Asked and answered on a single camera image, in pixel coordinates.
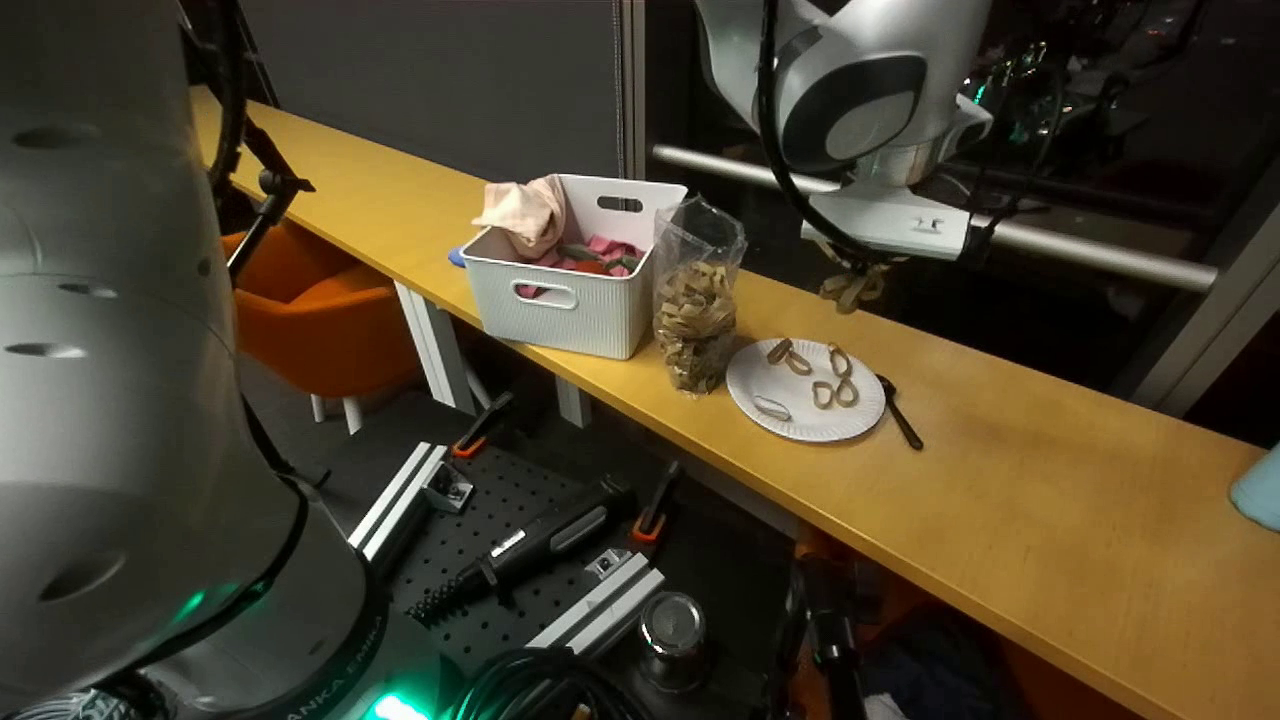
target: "orange chair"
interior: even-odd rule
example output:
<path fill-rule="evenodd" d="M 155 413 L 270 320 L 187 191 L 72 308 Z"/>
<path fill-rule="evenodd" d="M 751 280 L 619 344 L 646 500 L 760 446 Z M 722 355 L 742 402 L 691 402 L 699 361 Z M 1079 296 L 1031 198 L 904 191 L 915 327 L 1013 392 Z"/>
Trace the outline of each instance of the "orange chair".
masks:
<path fill-rule="evenodd" d="M 390 394 L 419 380 L 419 361 L 406 327 L 394 280 L 343 255 L 296 225 L 271 225 L 235 277 L 241 353 L 271 368 L 286 385 L 340 399 L 348 430 L 362 430 L 362 399 Z"/>

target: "metal rail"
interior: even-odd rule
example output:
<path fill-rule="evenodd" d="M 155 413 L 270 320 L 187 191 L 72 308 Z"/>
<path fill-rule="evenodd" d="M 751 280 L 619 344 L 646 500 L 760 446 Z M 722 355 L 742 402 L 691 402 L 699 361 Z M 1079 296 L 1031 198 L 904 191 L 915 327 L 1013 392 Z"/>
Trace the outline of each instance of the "metal rail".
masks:
<path fill-rule="evenodd" d="M 765 165 L 744 165 L 744 159 L 691 150 L 691 149 L 678 149 L 678 143 L 652 143 L 649 156 L 666 159 L 666 165 L 678 165 L 678 167 L 730 174 L 730 179 L 744 179 L 744 182 L 756 182 L 756 187 L 778 187 L 778 179 L 771 179 L 771 173 Z M 842 182 L 816 179 L 816 174 L 796 174 L 796 187 L 801 191 L 837 191 Z M 993 243 L 1020 249 L 1020 253 L 1031 253 L 1031 255 L 1051 255 L 1051 260 L 1079 264 L 1079 267 L 1133 277 L 1133 280 L 1143 280 L 1143 285 L 1163 285 L 1163 287 L 1176 287 L 1176 290 L 1195 290 L 1195 296 L 1207 296 L 1213 285 L 1220 280 L 1220 267 L 1207 267 L 1207 264 L 1158 255 L 1158 253 L 1136 253 L 1136 249 L 1118 249 L 1118 243 L 1099 243 L 1099 238 L 1087 238 L 1087 237 L 1020 225 L 1015 216 L 997 225 Z"/>

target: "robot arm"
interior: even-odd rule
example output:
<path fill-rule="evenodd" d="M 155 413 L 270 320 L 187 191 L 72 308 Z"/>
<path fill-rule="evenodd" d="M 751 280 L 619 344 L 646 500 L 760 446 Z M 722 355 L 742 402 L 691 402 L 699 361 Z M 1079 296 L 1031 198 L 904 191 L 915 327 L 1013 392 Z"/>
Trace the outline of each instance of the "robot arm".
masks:
<path fill-rule="evenodd" d="M 989 124 L 970 94 L 956 94 L 989 0 L 843 0 L 837 12 L 810 0 L 695 0 L 695 6 L 716 93 L 778 141 L 779 165 L 853 173 L 842 191 L 814 194 L 805 220 L 876 253 L 931 260 L 964 253 L 970 211 L 911 194 L 910 182 Z"/>

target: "white plate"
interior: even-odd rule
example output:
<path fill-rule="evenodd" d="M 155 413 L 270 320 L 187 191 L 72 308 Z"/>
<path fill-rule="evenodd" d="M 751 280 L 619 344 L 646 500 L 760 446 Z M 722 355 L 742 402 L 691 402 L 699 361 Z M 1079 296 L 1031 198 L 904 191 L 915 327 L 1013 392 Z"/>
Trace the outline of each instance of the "white plate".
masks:
<path fill-rule="evenodd" d="M 801 353 L 814 364 L 814 377 L 796 377 L 789 364 L 770 364 L 770 353 L 779 344 L 779 337 L 749 344 L 733 355 L 730 364 L 730 394 L 736 399 L 742 413 L 749 413 L 760 426 L 805 440 L 805 444 L 837 444 L 866 436 L 870 426 L 882 423 L 885 414 L 885 385 L 870 364 L 853 361 L 853 387 L 856 402 L 853 408 L 816 408 L 814 385 L 816 380 L 837 380 L 831 370 L 831 344 L 816 341 L 792 341 L 792 353 Z"/>

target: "wooden countertop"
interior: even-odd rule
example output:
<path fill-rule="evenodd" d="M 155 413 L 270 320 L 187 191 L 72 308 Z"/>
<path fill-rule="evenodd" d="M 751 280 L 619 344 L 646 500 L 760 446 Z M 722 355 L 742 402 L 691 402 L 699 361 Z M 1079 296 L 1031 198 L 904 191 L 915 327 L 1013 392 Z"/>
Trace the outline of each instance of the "wooden countertop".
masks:
<path fill-rule="evenodd" d="M 194 108 L 212 149 L 215 105 Z M 475 174 L 277 108 L 251 118 L 316 182 L 296 225 L 480 322 L 448 264 Z M 235 182 L 255 182 L 251 156 Z M 778 440 L 730 392 L 678 392 L 656 347 L 522 353 L 1141 715 L 1280 715 L 1280 535 L 1230 505 L 1261 446 L 751 273 L 742 331 L 843 344 L 901 385 L 927 452 L 888 421 L 831 446 Z"/>

